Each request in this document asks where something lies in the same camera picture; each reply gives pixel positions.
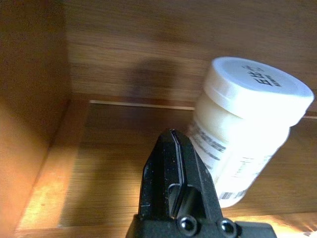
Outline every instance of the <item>wooden side panel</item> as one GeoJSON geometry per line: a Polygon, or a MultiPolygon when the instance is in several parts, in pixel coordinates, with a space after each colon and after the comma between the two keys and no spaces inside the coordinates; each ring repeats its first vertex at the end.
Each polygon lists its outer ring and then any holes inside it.
{"type": "Polygon", "coordinates": [[[70,95],[63,6],[0,3],[0,237],[28,201],[70,95]]]}

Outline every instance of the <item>wood grain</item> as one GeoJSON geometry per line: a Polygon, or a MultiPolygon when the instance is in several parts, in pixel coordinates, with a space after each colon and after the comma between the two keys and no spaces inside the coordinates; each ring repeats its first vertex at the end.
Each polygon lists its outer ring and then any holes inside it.
{"type": "Polygon", "coordinates": [[[0,237],[28,201],[70,98],[62,4],[0,2],[0,237]]]}
{"type": "Polygon", "coordinates": [[[66,1],[73,92],[195,101],[218,56],[273,65],[316,92],[316,12],[300,0],[66,1]]]}
{"type": "MultiPolygon", "coordinates": [[[[285,235],[287,238],[298,238],[292,235],[308,231],[306,234],[313,233],[317,227],[314,221],[317,219],[317,213],[297,213],[297,214],[282,214],[271,216],[253,216],[253,217],[236,217],[234,221],[261,221],[270,223],[279,237],[285,235]]],[[[15,238],[122,238],[126,235],[126,227],[120,225],[99,225],[99,226],[81,226],[81,227],[66,227],[56,229],[42,230],[25,230],[17,231],[15,238]]]]}
{"type": "MultiPolygon", "coordinates": [[[[186,131],[191,118],[186,110],[93,105],[60,225],[103,225],[111,230],[104,237],[122,237],[138,211],[142,169],[158,135],[165,128],[186,131]]],[[[243,200],[223,209],[224,216],[270,222],[285,232],[316,230],[316,142],[317,120],[302,119],[243,200]]]]}
{"type": "Polygon", "coordinates": [[[18,230],[57,227],[88,110],[88,101],[72,101],[68,107],[18,230]]]}

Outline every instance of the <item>screw head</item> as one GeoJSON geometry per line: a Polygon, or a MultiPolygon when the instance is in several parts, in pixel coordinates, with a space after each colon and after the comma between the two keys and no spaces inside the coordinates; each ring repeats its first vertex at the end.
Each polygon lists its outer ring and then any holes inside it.
{"type": "Polygon", "coordinates": [[[227,218],[223,218],[217,222],[218,229],[226,238],[236,238],[237,237],[237,227],[236,224],[227,218]]]}
{"type": "Polygon", "coordinates": [[[186,215],[177,219],[177,227],[181,233],[192,237],[197,232],[197,221],[194,217],[186,215]]]}

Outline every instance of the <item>barcode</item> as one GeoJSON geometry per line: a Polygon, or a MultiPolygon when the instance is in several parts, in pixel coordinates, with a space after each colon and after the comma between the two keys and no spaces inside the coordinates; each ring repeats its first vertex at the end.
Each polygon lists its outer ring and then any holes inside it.
{"type": "Polygon", "coordinates": [[[237,197],[242,197],[245,193],[247,192],[246,190],[243,190],[241,192],[223,192],[220,196],[219,199],[230,199],[230,198],[237,198],[237,197]]]}

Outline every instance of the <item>wooden shelf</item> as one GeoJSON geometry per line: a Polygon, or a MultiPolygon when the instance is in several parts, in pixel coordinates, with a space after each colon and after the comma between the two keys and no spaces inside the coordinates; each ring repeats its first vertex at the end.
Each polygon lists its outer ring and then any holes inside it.
{"type": "MultiPolygon", "coordinates": [[[[191,119],[191,110],[73,101],[16,237],[124,237],[158,135],[166,128],[185,132],[191,119]]],[[[223,209],[224,216],[267,222],[278,234],[315,231],[316,128],[315,119],[293,127],[245,198],[223,209]]]]}

